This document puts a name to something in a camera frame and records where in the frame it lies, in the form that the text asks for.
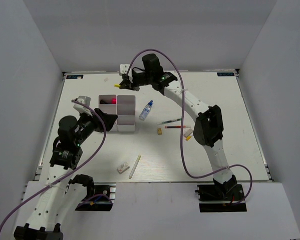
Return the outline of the pink cap black highlighter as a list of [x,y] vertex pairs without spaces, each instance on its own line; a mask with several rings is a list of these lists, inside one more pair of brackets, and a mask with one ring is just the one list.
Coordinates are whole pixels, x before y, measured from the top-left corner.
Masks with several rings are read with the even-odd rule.
[[112,99],[101,99],[100,104],[101,105],[115,105],[117,103],[117,100],[115,98]]

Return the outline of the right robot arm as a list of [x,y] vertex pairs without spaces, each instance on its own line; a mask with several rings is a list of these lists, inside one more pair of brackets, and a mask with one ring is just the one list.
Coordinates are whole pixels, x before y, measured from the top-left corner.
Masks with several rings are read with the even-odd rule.
[[144,55],[142,62],[144,67],[138,71],[134,71],[130,64],[120,66],[122,81],[119,88],[138,91],[140,87],[150,85],[178,104],[183,115],[188,114],[193,119],[193,136],[207,153],[216,195],[223,200],[228,199],[234,193],[237,180],[223,149],[224,127],[220,107],[207,105],[189,93],[181,74],[164,71],[156,54]]

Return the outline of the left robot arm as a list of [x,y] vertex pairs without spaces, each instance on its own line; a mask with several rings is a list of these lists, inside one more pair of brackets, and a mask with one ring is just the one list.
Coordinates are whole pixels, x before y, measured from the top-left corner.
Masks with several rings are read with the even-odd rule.
[[53,143],[52,157],[46,186],[40,194],[33,213],[24,226],[17,226],[17,240],[60,240],[66,218],[83,199],[95,195],[91,176],[72,171],[77,168],[83,154],[81,145],[93,132],[110,131],[117,120],[116,114],[103,113],[95,109],[98,116],[81,113],[77,119],[68,115],[59,121],[58,137]]

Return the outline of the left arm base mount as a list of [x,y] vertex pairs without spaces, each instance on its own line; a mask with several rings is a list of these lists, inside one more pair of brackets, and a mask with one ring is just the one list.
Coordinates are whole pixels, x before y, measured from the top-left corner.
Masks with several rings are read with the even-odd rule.
[[83,199],[82,202],[77,206],[76,211],[108,212],[112,209],[115,200],[116,184],[96,183],[94,189],[95,195],[93,198],[88,200],[86,197]]

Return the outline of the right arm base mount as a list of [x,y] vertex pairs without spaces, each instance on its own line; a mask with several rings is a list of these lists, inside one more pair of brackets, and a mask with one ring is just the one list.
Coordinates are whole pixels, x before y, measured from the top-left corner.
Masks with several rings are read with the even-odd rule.
[[241,184],[237,184],[225,196],[220,194],[212,184],[198,185],[195,192],[199,196],[199,210],[202,213],[247,212],[245,201],[239,202],[244,197]]

